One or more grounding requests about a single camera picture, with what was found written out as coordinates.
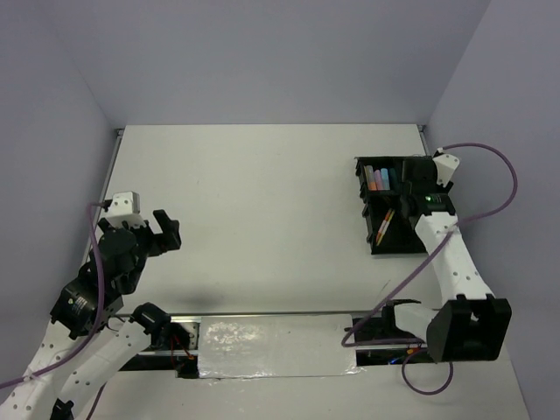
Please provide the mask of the blue highlighter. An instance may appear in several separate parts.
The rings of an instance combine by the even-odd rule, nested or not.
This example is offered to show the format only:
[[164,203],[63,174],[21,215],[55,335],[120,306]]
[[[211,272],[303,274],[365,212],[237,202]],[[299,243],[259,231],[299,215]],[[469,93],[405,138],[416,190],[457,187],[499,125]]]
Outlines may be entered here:
[[385,191],[389,191],[390,181],[389,181],[389,170],[387,168],[381,168],[381,181],[383,184],[383,189]]

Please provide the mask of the orange pen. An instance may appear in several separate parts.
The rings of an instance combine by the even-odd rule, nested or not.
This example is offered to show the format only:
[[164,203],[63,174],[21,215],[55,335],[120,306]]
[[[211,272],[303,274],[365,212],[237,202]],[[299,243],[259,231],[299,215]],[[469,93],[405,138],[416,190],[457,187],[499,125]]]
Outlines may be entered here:
[[376,234],[376,236],[375,236],[375,243],[378,243],[378,242],[381,240],[381,237],[382,237],[382,235],[383,235],[383,232],[385,231],[386,225],[387,225],[387,223],[388,223],[388,221],[389,221],[390,216],[392,215],[392,213],[393,213],[393,209],[390,208],[390,209],[387,211],[387,213],[385,214],[385,216],[384,216],[384,218],[383,218],[383,220],[382,220],[382,222],[381,222],[381,225],[380,225],[380,227],[379,227],[379,229],[378,229],[378,231],[377,231],[377,234]]

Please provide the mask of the purple highlighter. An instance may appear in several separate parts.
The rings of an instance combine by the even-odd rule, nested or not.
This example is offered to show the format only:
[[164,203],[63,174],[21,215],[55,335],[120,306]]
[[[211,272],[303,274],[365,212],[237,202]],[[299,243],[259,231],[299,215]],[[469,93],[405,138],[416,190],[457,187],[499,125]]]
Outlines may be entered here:
[[377,191],[383,191],[384,190],[384,184],[382,182],[382,175],[381,175],[381,172],[379,170],[374,171],[374,181],[375,181],[376,190]]

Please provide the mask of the orange-capped clear highlighter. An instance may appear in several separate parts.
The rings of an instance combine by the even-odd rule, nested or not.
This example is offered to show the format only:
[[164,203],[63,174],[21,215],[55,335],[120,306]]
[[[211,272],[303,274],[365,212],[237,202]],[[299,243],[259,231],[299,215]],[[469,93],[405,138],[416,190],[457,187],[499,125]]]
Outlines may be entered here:
[[375,179],[374,168],[371,165],[366,165],[364,167],[364,171],[365,171],[365,175],[366,175],[368,190],[369,191],[376,191],[377,190],[377,184],[376,184],[376,179]]

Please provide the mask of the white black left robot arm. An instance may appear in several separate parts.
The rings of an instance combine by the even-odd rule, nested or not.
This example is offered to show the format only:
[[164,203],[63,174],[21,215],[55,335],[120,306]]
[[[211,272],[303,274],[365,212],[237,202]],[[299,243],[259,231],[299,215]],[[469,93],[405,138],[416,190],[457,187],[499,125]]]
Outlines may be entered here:
[[145,303],[85,362],[78,359],[122,308],[123,296],[136,290],[147,260],[180,249],[179,221],[164,210],[153,215],[158,233],[137,213],[90,224],[90,230],[101,230],[101,237],[93,238],[88,259],[61,290],[38,351],[21,377],[1,385],[10,391],[1,405],[3,419],[74,419],[144,349],[187,349],[190,332],[155,304]]

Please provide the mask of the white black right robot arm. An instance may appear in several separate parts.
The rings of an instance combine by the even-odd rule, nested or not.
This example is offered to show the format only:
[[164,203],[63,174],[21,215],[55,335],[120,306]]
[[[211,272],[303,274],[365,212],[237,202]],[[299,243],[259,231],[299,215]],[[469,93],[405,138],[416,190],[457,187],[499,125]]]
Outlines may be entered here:
[[387,302],[381,335],[400,342],[408,334],[423,341],[435,362],[494,361],[512,316],[482,279],[448,195],[459,160],[449,154],[407,157],[402,163],[401,209],[431,258],[442,304],[431,309],[416,300]]

